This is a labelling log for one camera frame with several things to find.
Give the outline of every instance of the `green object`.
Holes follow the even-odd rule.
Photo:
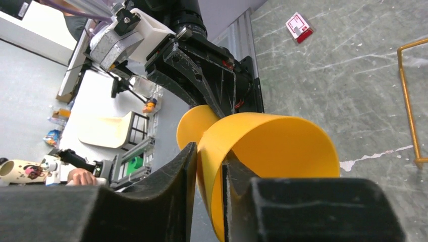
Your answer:
[[[126,175],[132,174],[139,168],[144,165],[144,159],[141,157],[135,157],[128,164],[128,170],[126,171]]]

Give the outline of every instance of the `white paint stain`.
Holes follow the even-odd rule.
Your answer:
[[[413,145],[409,145],[409,146],[406,146],[406,147],[398,148],[398,149],[395,150],[395,152],[402,151],[402,150],[408,150],[408,149],[411,149],[411,148],[413,148]]]
[[[398,148],[396,150],[387,150],[387,151],[385,151],[383,153],[380,153],[380,154],[373,154],[372,156],[364,155],[363,157],[361,157],[361,159],[357,159],[357,160],[341,161],[340,162],[340,168],[344,169],[346,172],[350,172],[352,170],[352,167],[358,161],[368,160],[368,159],[377,159],[377,158],[380,158],[380,157],[382,157],[383,155],[386,155],[386,154],[391,154],[391,153],[394,153],[394,152],[398,152],[398,151],[402,151],[402,150],[407,150],[407,149],[411,149],[411,148],[413,148],[413,145],[409,145],[409,146],[406,146],[406,147],[401,147],[401,148]]]

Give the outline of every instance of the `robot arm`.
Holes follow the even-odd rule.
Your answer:
[[[237,61],[206,39],[197,0],[103,2],[114,21],[93,37],[89,55],[104,70],[128,77],[127,61],[139,62],[145,73],[138,74],[192,107],[209,105],[220,118],[264,112],[252,58]]]

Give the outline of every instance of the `small box on floor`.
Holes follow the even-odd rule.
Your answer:
[[[70,117],[71,111],[67,109],[60,108],[57,111],[54,111],[52,113],[53,118],[62,118],[62,119],[68,119]]]
[[[312,28],[298,12],[296,12],[286,22],[286,25],[288,31],[290,31],[294,40],[298,44],[302,43],[307,37],[309,37],[313,33]]]
[[[71,93],[63,95],[63,96],[60,96],[57,94],[56,100],[58,100],[60,102],[69,103],[72,98],[73,98],[73,95]]]

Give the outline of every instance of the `red and white box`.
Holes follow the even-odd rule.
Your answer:
[[[286,25],[288,31],[299,44],[313,33],[312,28],[298,12],[287,21]]]

